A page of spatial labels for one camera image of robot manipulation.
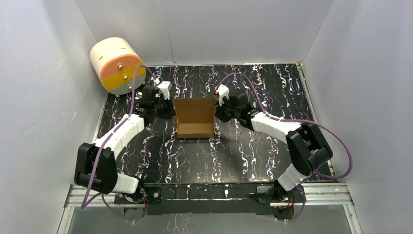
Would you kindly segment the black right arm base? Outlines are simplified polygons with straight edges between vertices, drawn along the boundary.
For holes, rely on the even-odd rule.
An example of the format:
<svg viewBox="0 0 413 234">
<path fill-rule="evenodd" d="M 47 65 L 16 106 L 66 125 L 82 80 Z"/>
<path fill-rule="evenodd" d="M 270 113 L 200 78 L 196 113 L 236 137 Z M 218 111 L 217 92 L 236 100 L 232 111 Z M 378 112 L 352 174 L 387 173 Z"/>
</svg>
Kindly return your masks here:
<svg viewBox="0 0 413 234">
<path fill-rule="evenodd" d="M 297 195 L 302 196 L 302 205 L 297 214 L 295 214 L 295 204 Z M 281 203 L 281 205 L 271 206 L 271 213 L 277 221 L 284 223 L 297 219 L 303 212 L 307 202 L 306 194 L 301 185 L 286 191 L 281 185 L 258 186 L 256 193 L 250 194 L 249 197 L 258 203 Z"/>
</svg>

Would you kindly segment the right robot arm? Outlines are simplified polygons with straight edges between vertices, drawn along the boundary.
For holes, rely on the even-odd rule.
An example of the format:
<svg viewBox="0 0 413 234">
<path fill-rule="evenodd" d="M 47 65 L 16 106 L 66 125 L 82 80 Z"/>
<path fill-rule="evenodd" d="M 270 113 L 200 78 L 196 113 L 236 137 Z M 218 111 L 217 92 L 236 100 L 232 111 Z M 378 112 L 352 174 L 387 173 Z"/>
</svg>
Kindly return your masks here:
<svg viewBox="0 0 413 234">
<path fill-rule="evenodd" d="M 218 98 L 215 116 L 219 120 L 236 119 L 243 127 L 275 137 L 287 145 L 291 164 L 274 182 L 277 200 L 288 201 L 301 182 L 332 158 L 333 152 L 317 125 L 271 119 L 251 105 L 243 90 L 230 91 L 220 85 L 214 95 Z"/>
</svg>

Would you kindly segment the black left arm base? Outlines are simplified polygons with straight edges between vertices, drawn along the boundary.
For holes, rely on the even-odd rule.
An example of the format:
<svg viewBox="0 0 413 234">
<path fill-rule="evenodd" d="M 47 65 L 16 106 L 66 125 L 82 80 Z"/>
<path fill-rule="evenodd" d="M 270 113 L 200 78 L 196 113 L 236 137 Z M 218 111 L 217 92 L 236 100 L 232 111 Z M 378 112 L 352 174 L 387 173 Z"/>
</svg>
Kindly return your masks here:
<svg viewBox="0 0 413 234">
<path fill-rule="evenodd" d="M 123 206 L 123 215 L 134 221 L 141 220 L 148 212 L 149 206 L 162 202 L 162 188 L 158 185 L 138 185 L 134 194 L 117 193 L 114 203 Z"/>
</svg>

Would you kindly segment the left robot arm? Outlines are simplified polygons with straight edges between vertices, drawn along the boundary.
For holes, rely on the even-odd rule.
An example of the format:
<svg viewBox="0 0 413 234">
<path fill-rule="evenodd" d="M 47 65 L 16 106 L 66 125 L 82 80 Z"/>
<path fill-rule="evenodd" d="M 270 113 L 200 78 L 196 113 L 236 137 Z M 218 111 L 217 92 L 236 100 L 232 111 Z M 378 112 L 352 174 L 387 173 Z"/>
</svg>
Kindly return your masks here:
<svg viewBox="0 0 413 234">
<path fill-rule="evenodd" d="M 157 86 L 141 85 L 141 96 L 130 115 L 125 114 L 103 137 L 80 145 L 75 166 L 76 185 L 102 194 L 125 193 L 134 203 L 143 201 L 145 189 L 138 185 L 137 178 L 118 173 L 116 158 L 156 118 L 171 119 L 175 115 L 171 88 L 169 81 Z"/>
</svg>

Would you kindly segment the brown cardboard box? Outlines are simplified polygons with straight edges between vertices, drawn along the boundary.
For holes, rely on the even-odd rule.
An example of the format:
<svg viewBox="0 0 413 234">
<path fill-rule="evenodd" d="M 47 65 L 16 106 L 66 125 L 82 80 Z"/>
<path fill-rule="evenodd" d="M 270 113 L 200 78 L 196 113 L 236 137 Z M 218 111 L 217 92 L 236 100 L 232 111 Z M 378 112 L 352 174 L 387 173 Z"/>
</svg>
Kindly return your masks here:
<svg viewBox="0 0 413 234">
<path fill-rule="evenodd" d="M 177 98 L 173 100 L 178 138 L 213 138 L 215 99 Z"/>
</svg>

